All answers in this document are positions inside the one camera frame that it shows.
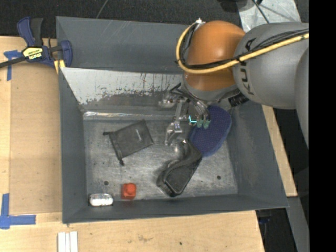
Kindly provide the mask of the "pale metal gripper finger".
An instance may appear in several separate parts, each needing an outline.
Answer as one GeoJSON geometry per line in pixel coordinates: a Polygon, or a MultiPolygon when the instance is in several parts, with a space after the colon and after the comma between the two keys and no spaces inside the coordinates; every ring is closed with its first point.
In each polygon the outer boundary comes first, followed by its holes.
{"type": "Polygon", "coordinates": [[[179,121],[171,122],[166,128],[164,144],[170,145],[182,132],[183,130],[179,121]]]}
{"type": "Polygon", "coordinates": [[[185,154],[187,152],[188,145],[187,139],[180,140],[174,144],[174,152],[178,154],[185,154]]]}

